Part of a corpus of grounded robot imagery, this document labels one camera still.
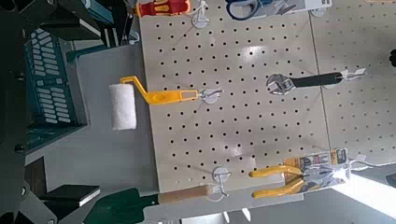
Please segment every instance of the blue scissors handle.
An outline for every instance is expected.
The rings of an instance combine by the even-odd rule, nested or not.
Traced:
[[[273,0],[226,0],[227,2],[227,12],[230,14],[231,18],[236,21],[246,21],[252,18],[260,7],[263,5],[270,4]],[[232,13],[232,7],[250,7],[251,11],[246,17],[236,17]]]

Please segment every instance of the teal plastic crate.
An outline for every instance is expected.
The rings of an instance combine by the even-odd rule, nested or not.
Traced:
[[[74,132],[78,124],[58,37],[41,29],[25,45],[29,151]]]

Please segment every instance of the black wrench handle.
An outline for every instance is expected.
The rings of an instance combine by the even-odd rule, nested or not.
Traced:
[[[343,75],[337,72],[312,77],[291,77],[290,80],[296,88],[326,86],[340,83],[343,80]]]

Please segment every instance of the pegboard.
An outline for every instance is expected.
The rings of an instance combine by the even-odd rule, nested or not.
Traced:
[[[202,30],[188,16],[140,22],[150,91],[224,91],[213,105],[150,106],[160,191],[213,182],[217,166],[233,173],[227,190],[280,182],[248,172],[329,149],[320,88],[274,96],[265,87],[274,73],[318,73],[307,12],[232,21],[225,1],[207,3],[210,23]]]
[[[311,19],[320,73],[366,67],[369,74],[323,89],[331,147],[372,163],[395,162],[395,2],[334,1],[324,17]]]

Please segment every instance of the white roller cover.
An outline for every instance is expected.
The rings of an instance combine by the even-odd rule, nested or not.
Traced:
[[[110,85],[113,130],[136,129],[134,87],[129,84]]]

